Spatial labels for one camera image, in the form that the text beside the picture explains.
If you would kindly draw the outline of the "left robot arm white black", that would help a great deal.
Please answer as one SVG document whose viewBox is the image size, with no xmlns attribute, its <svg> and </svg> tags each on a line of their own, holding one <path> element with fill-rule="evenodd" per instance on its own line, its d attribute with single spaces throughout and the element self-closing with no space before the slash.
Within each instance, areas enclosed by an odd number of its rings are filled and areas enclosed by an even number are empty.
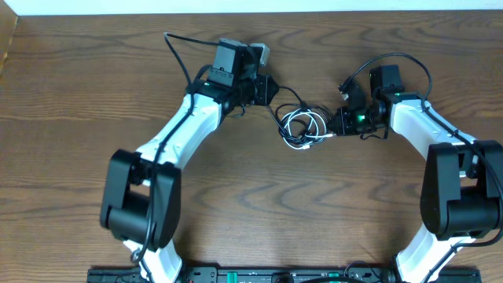
<svg viewBox="0 0 503 283">
<path fill-rule="evenodd" d="M 174 282 L 182 259 L 173 236 L 181 215 L 182 170 L 201 142 L 236 107 L 267 106 L 279 87 L 259 73 L 270 55 L 264 43 L 222 38 L 215 59 L 188 85 L 179 110 L 135 151 L 117 150 L 108 163 L 100 224 L 131 251 L 148 282 Z"/>
</svg>

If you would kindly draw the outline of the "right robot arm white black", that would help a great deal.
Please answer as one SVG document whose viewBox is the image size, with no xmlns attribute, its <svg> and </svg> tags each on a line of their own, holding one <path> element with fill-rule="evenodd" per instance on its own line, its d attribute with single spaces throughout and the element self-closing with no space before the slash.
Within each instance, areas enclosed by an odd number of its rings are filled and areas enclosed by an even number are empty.
<svg viewBox="0 0 503 283">
<path fill-rule="evenodd" d="M 425 159 L 422 225 L 381 275 L 383 282 L 434 282 L 463 248 L 502 238 L 502 146 L 480 141 L 442 118 L 426 95 L 408 92 L 399 68 L 369 72 L 371 101 L 353 75 L 340 84 L 346 107 L 329 126 L 337 136 L 374 137 L 379 129 L 404 137 Z"/>
</svg>

